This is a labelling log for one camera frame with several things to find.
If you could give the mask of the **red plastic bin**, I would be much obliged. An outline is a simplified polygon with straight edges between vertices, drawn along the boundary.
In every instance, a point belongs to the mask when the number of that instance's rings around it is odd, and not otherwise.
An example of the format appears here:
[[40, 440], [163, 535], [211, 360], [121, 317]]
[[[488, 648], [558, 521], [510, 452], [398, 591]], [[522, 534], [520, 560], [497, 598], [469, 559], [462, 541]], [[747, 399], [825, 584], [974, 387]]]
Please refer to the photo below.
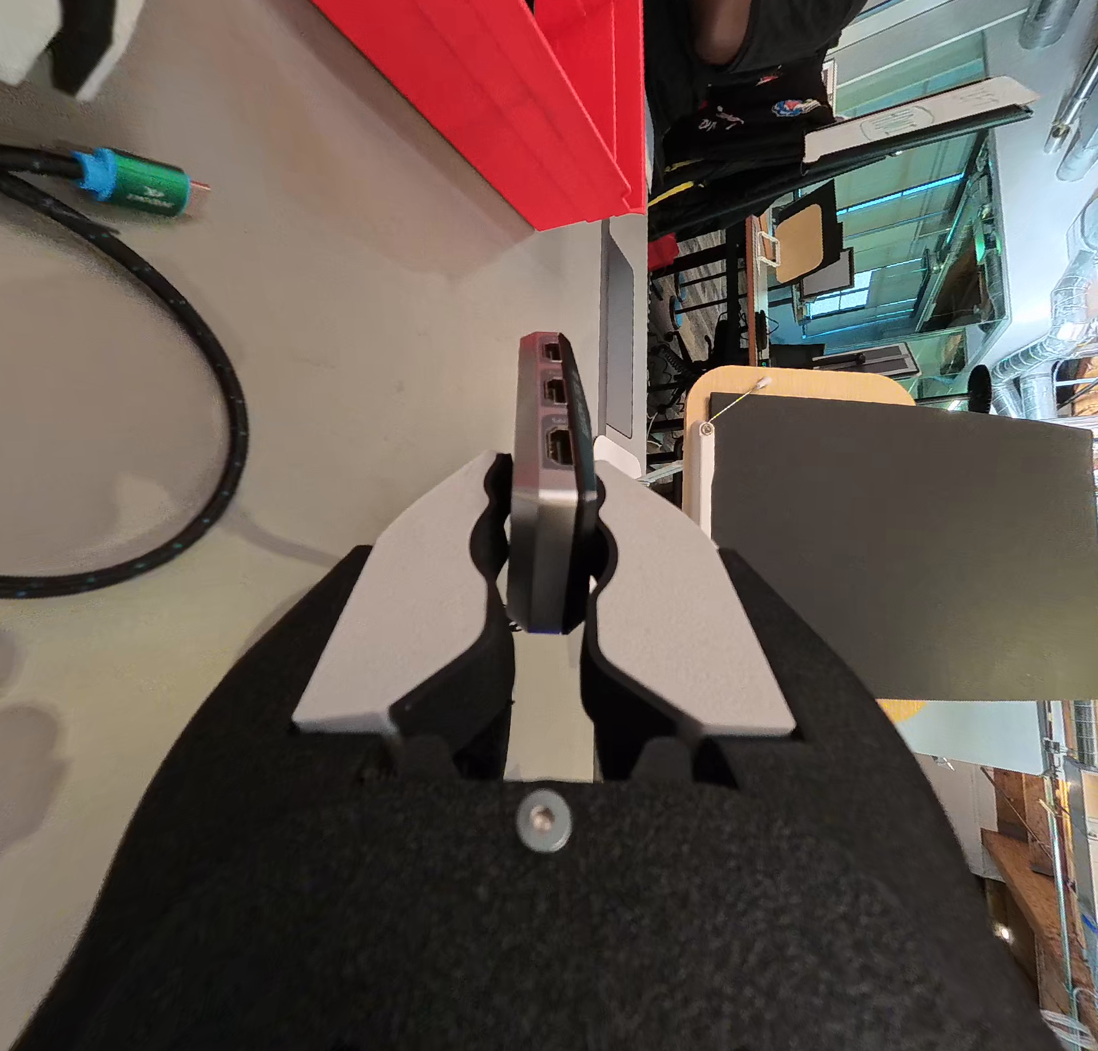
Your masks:
[[309, 0], [544, 232], [643, 214], [642, 0]]

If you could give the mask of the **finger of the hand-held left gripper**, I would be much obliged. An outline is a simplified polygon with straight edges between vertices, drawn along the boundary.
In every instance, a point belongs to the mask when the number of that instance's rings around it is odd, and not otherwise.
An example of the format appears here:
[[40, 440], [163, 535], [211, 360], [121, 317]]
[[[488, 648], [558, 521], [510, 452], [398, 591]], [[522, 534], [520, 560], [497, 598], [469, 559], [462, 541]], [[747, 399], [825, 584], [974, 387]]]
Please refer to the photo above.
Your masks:
[[1, 82], [96, 97], [128, 49], [146, 0], [1, 0]]

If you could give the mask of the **silver ventilation duct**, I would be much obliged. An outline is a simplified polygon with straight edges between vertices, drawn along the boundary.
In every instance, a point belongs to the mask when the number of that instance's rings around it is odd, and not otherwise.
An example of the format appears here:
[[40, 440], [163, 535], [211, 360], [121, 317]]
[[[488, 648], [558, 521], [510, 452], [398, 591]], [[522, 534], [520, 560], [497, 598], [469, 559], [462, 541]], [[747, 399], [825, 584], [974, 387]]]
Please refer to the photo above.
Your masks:
[[1006, 326], [987, 358], [994, 407], [1053, 420], [1054, 372], [1096, 350], [1096, 0], [1028, 0], [985, 33], [989, 72], [1037, 94], [991, 135]]

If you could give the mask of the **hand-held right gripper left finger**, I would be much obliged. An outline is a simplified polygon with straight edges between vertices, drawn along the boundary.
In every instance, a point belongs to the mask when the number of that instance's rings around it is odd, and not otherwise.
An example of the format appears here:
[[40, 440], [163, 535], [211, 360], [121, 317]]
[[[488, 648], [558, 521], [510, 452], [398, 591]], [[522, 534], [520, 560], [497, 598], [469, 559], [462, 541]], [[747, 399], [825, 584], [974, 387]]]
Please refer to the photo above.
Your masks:
[[298, 733], [440, 739], [464, 778], [502, 778], [515, 649], [498, 591], [513, 460], [479, 454], [371, 547], [292, 722]]

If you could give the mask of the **white paper sign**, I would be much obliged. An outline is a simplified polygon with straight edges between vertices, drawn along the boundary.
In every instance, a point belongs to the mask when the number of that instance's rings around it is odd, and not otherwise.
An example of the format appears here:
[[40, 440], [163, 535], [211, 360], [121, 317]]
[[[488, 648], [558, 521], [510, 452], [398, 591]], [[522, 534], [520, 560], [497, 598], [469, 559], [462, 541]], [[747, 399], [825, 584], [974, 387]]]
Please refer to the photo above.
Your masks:
[[830, 161], [839, 154], [865, 148], [897, 149], [901, 138], [943, 136], [950, 126], [987, 122], [1000, 114], [1024, 120], [1039, 99], [1037, 91], [1009, 76], [959, 85], [934, 96], [814, 128], [805, 137], [803, 164]]

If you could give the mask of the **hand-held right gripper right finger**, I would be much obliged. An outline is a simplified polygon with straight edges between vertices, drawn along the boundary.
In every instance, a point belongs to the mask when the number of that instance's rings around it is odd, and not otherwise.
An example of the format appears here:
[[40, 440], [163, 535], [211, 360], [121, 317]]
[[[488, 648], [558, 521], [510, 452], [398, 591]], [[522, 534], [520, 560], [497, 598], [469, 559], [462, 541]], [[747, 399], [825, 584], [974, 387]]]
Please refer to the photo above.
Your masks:
[[692, 763], [707, 740], [789, 739], [796, 722], [721, 554], [649, 487], [597, 465], [581, 698], [601, 778], [629, 778], [648, 743]]

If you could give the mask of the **tablet stand with dark board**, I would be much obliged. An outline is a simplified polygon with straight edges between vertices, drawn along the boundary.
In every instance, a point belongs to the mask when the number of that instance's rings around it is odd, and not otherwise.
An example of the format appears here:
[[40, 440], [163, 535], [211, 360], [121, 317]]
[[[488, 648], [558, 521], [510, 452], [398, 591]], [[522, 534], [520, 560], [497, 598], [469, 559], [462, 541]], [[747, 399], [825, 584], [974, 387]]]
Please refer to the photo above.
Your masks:
[[1091, 429], [746, 367], [684, 422], [684, 507], [874, 696], [1096, 700]]

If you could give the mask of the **black braided cable green plug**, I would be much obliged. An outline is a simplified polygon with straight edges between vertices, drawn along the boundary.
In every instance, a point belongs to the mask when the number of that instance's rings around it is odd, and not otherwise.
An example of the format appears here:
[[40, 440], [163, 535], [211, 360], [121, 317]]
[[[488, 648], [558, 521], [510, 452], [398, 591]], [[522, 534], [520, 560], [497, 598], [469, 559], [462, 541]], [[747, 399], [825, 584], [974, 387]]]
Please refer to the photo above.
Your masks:
[[201, 185], [177, 166], [107, 147], [91, 152], [53, 152], [11, 145], [1, 148], [2, 195], [51, 220], [114, 262], [161, 305], [197, 348], [222, 399], [227, 446], [212, 494], [197, 516], [165, 543], [120, 564], [87, 572], [51, 577], [2, 575], [1, 596], [5, 601], [75, 596], [117, 586], [171, 564], [206, 536], [229, 508], [240, 487], [250, 443], [248, 409], [240, 379], [214, 331], [200, 317], [181, 289], [117, 238], [114, 230], [40, 189], [30, 177], [65, 180], [100, 204], [169, 220], [184, 215]]

